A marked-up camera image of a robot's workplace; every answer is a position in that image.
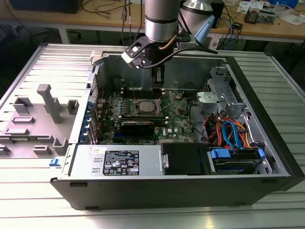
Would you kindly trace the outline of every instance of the computer case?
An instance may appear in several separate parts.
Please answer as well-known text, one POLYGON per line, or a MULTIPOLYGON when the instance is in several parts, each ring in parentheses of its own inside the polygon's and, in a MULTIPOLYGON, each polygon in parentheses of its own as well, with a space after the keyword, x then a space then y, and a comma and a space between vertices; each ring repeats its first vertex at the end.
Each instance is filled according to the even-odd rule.
POLYGON ((83 0, 10 0, 14 10, 77 13, 83 0))

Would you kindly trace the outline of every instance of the sticker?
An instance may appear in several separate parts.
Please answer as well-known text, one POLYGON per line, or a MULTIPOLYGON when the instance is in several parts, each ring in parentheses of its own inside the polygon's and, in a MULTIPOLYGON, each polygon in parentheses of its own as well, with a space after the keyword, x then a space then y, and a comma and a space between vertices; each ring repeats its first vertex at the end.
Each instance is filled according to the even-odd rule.
POLYGON ((106 147, 93 147, 91 154, 103 154, 107 150, 106 147))
POLYGON ((12 141, 28 141, 28 138, 11 138, 12 141))
POLYGON ((103 169, 105 176, 139 175, 139 151, 105 150, 103 153, 105 153, 103 169))

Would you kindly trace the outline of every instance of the power supply label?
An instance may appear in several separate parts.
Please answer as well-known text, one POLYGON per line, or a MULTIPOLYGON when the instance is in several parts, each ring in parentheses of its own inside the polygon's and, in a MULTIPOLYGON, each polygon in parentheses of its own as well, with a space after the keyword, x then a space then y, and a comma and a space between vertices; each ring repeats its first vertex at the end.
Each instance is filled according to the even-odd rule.
POLYGON ((129 176, 139 174, 139 151, 106 151, 103 174, 129 176))

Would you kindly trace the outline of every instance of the blue drive bracket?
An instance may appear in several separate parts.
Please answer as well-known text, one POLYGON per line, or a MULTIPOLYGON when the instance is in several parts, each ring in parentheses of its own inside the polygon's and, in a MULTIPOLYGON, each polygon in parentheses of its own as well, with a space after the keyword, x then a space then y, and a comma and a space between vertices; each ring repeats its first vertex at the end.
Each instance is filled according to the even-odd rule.
POLYGON ((212 156, 212 159, 214 158, 230 158, 231 155, 230 155, 230 152, 228 149, 220 149, 220 148, 217 148, 217 149, 213 149, 211 151, 211 156, 212 156))

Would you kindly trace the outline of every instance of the white paper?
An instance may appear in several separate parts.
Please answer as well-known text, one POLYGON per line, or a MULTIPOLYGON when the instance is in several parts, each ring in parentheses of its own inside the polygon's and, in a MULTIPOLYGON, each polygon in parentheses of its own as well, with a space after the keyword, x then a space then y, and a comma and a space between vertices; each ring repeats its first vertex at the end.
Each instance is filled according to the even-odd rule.
POLYGON ((293 25, 300 25, 305 22, 305 18, 301 18, 295 15, 287 15, 285 17, 280 18, 288 23, 291 23, 293 25))
POLYGON ((258 8, 258 9, 262 10, 264 7, 264 3, 263 2, 241 1, 239 3, 239 6, 240 7, 237 8, 237 12, 247 13, 249 7, 258 8))

